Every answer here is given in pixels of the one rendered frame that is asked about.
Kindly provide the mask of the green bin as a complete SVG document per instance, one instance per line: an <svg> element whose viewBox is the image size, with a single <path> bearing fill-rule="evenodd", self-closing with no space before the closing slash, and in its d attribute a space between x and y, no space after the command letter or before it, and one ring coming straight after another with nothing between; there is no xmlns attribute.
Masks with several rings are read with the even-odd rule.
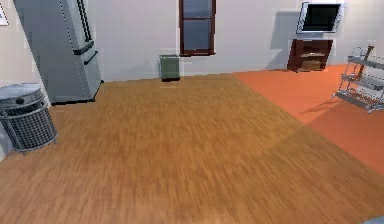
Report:
<svg viewBox="0 0 384 224"><path fill-rule="evenodd" d="M159 59L162 80L176 80L180 78L179 57L177 55L161 55Z"/></svg>

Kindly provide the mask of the dark red framed window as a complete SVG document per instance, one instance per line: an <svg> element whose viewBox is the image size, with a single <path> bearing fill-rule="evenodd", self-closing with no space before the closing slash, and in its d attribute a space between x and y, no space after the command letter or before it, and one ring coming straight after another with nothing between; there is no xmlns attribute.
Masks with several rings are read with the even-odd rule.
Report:
<svg viewBox="0 0 384 224"><path fill-rule="evenodd" d="M216 0L179 0L181 57L215 54Z"/></svg>

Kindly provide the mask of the dark brown television stand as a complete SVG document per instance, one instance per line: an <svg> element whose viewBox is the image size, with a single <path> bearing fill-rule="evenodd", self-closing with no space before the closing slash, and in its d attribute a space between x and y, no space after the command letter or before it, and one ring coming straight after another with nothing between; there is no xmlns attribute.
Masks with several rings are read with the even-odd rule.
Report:
<svg viewBox="0 0 384 224"><path fill-rule="evenodd" d="M287 69L294 72L321 71L327 64L332 40L293 39Z"/></svg>

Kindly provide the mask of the grey fridge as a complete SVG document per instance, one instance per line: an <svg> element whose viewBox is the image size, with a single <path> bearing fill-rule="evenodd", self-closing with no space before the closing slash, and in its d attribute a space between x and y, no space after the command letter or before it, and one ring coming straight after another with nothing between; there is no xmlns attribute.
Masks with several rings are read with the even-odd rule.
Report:
<svg viewBox="0 0 384 224"><path fill-rule="evenodd" d="M76 0L13 0L41 80L52 104L93 102L103 83L94 46L87 43Z"/></svg>

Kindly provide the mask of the white framed television set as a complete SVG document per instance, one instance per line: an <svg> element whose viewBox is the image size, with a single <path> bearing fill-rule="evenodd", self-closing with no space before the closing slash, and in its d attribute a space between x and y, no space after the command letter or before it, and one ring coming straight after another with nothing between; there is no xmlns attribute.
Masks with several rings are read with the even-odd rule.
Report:
<svg viewBox="0 0 384 224"><path fill-rule="evenodd" d="M303 2L296 33L336 33L343 13L342 3Z"/></svg>

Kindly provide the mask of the grey mesh bin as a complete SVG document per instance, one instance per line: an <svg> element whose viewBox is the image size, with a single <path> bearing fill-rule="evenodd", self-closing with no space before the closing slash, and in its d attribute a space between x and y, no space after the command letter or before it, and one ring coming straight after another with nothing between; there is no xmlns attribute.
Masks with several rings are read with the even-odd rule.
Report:
<svg viewBox="0 0 384 224"><path fill-rule="evenodd" d="M0 87L0 123L14 150L23 155L55 143L58 138L38 83Z"/></svg>

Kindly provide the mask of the grey metal shelf rack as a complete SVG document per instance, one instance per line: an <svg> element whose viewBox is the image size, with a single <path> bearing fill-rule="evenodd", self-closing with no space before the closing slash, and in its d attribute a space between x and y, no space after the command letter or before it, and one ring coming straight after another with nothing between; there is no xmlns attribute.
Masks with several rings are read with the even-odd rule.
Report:
<svg viewBox="0 0 384 224"><path fill-rule="evenodd" d="M347 56L347 65L340 75L338 89L331 95L345 102L364 108L368 114L384 111L384 77L370 75L367 69L384 72L384 58L372 56L374 47L367 50L355 47Z"/></svg>

